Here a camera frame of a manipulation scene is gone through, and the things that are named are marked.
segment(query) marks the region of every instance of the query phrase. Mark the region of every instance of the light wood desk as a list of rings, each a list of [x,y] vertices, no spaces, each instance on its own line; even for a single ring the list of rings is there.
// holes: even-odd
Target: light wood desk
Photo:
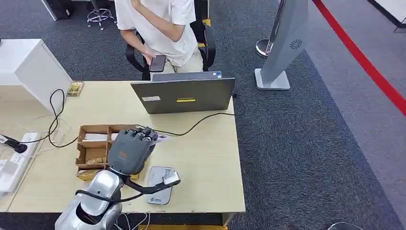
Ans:
[[[23,135],[31,130],[48,130],[49,126],[47,117],[31,122],[31,118],[47,115],[47,111],[40,103],[36,102],[6,102],[4,98],[0,98],[0,134],[4,134],[20,140]],[[12,149],[0,145],[0,160],[10,159]],[[0,212],[6,212],[13,199],[15,193],[11,195],[0,196]]]
[[[228,113],[233,113],[231,100]],[[129,81],[86,82],[79,97],[69,97],[62,118],[73,127],[65,142],[79,133],[80,125],[139,124],[181,133],[213,111],[149,115]],[[42,148],[49,148],[45,142]],[[9,212],[62,212],[75,191],[87,183],[75,177],[76,144],[44,152],[35,158]],[[183,137],[157,144],[141,172],[138,183],[146,185],[152,166],[170,166],[182,182],[173,187],[170,202],[158,206],[141,197],[123,203],[123,212],[223,213],[226,224],[234,213],[245,212],[235,118],[208,118]],[[122,189],[122,198],[137,192]]]

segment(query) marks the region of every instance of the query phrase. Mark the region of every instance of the person's hand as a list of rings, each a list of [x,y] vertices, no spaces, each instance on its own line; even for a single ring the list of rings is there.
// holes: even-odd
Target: person's hand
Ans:
[[[133,5],[134,9],[138,9],[140,6],[142,6],[141,4],[141,0],[131,0],[131,4]]]
[[[145,60],[147,60],[148,65],[151,65],[152,58],[155,58],[155,54],[146,46],[141,53],[145,57]]]

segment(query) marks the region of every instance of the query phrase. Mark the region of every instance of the red tape line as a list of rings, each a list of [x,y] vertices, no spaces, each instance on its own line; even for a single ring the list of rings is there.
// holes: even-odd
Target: red tape line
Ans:
[[[384,76],[373,66],[361,50],[355,45],[344,29],[340,26],[333,15],[328,11],[326,6],[321,0],[313,0],[318,10],[324,16],[328,24],[340,38],[342,43],[348,51],[354,56],[361,67],[367,72],[375,84],[382,90],[382,92],[393,102],[393,104],[406,116],[406,100],[396,89],[385,79]]]

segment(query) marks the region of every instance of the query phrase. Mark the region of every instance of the gray carpet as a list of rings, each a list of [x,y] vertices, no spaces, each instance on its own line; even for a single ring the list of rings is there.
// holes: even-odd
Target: gray carpet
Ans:
[[[76,80],[140,79],[124,58],[124,43],[113,24],[102,32],[87,28],[85,11],[54,23],[40,6],[24,2],[29,10],[21,17],[31,21],[12,15],[20,1],[7,2],[9,9],[0,10],[2,38],[43,38]],[[305,230],[325,230],[333,222],[347,221],[366,230],[402,230],[306,52],[287,70],[291,91],[256,90],[253,70],[263,59],[255,54],[254,44],[267,37],[276,5],[267,0],[211,3],[218,47],[212,69],[237,78],[236,92],[246,107],[236,123],[247,213],[234,218],[230,229],[279,230],[292,223]],[[35,10],[43,12],[30,13]],[[16,22],[3,19],[9,16]],[[0,227],[49,229],[55,218],[0,214]]]
[[[406,97],[406,33],[393,33],[392,22],[366,1],[323,2],[372,64]],[[406,226],[405,116],[344,47],[313,3],[309,12],[306,50]]]

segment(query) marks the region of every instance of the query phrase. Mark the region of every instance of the black cable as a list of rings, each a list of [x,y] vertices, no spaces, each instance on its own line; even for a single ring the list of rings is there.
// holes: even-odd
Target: black cable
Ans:
[[[181,134],[172,133],[172,132],[168,132],[168,131],[157,130],[157,129],[154,129],[154,131],[155,131],[155,132],[158,132],[158,133],[165,133],[165,134],[169,134],[169,135],[174,135],[174,136],[180,137],[180,136],[184,136],[184,135],[188,134],[188,133],[189,133],[190,131],[192,131],[198,124],[200,124],[202,121],[208,119],[209,117],[216,116],[216,115],[220,115],[220,114],[223,114],[223,115],[230,115],[230,116],[242,116],[242,115],[245,113],[245,106],[244,106],[244,104],[242,103],[242,101],[241,101],[239,98],[237,98],[237,95],[236,95],[236,94],[233,94],[233,98],[236,99],[236,100],[238,100],[238,101],[241,103],[241,105],[242,105],[242,107],[243,107],[243,112],[242,112],[242,113],[240,113],[240,114],[216,113],[216,114],[208,115],[208,116],[206,116],[206,117],[200,119],[200,120],[199,120],[196,124],[194,124],[188,131],[186,131],[186,132],[184,132],[184,133],[181,133]]]
[[[107,201],[107,202],[110,202],[110,203],[122,203],[122,202],[127,202],[127,201],[130,201],[130,200],[137,199],[137,198],[139,198],[140,196],[143,195],[143,194],[141,193],[141,194],[138,194],[138,195],[135,195],[135,196],[126,198],[126,199],[114,200],[114,199],[109,199],[109,198],[106,198],[106,197],[103,197],[103,196],[95,195],[95,194],[90,193],[90,192],[85,191],[85,190],[77,190],[77,191],[75,192],[75,195],[77,195],[77,194],[79,194],[79,193],[88,195],[88,196],[90,196],[90,197],[93,197],[93,198],[96,198],[96,199],[99,199],[99,200]]]
[[[62,109],[61,109],[61,112],[59,112],[59,114],[56,114],[55,109],[54,109],[54,105],[52,104],[52,98],[54,97],[54,94],[55,94],[56,92],[58,92],[58,91],[61,91],[62,94],[63,94],[63,97],[62,97]],[[49,126],[48,134],[47,134],[45,137],[40,138],[40,139],[38,139],[38,140],[32,140],[32,141],[26,141],[26,142],[20,142],[20,143],[22,143],[22,144],[29,144],[29,143],[35,143],[35,142],[38,142],[38,141],[41,141],[41,140],[45,140],[45,139],[47,139],[48,137],[50,137],[50,136],[55,132],[55,130],[56,130],[56,128],[58,127],[58,124],[59,124],[59,122],[58,122],[58,117],[61,115],[61,113],[63,112],[64,107],[65,107],[65,93],[63,92],[63,90],[62,90],[62,89],[57,89],[57,90],[55,90],[55,91],[51,94],[51,96],[49,97],[49,103],[51,104],[52,109],[54,110],[55,119],[52,121],[51,125]],[[52,126],[54,125],[55,122],[56,122],[56,126],[55,126],[55,128],[52,130],[52,132],[51,132],[51,128],[52,128]]]
[[[61,111],[60,111],[58,114],[56,114],[54,104],[52,103],[52,98],[53,98],[54,94],[55,94],[56,92],[58,92],[58,91],[61,91],[61,92],[62,92],[62,108],[61,108]],[[22,144],[34,143],[34,142],[38,142],[38,141],[41,141],[41,140],[44,140],[44,139],[48,138],[48,140],[49,140],[49,142],[51,143],[51,145],[53,145],[53,146],[56,147],[56,148],[63,148],[63,147],[66,147],[66,146],[72,144],[73,142],[75,142],[75,141],[79,138],[79,136],[78,136],[78,137],[76,137],[73,141],[69,142],[68,144],[64,144],[64,145],[62,145],[62,146],[58,146],[58,145],[56,145],[56,144],[54,144],[54,143],[52,142],[52,140],[51,140],[51,135],[55,132],[56,128],[58,127],[58,125],[59,125],[59,120],[58,120],[58,118],[59,118],[59,116],[62,114],[62,112],[63,112],[64,109],[65,109],[65,92],[64,92],[62,89],[57,89],[57,90],[55,90],[55,91],[51,94],[51,96],[49,97],[49,103],[51,104],[52,111],[54,112],[55,119],[52,121],[51,125],[49,126],[48,134],[47,134],[45,137],[43,137],[43,138],[41,138],[41,139],[38,139],[38,140],[27,141],[27,142],[20,142],[20,143],[22,143]],[[54,125],[55,122],[56,122],[55,128],[51,131],[52,126]]]

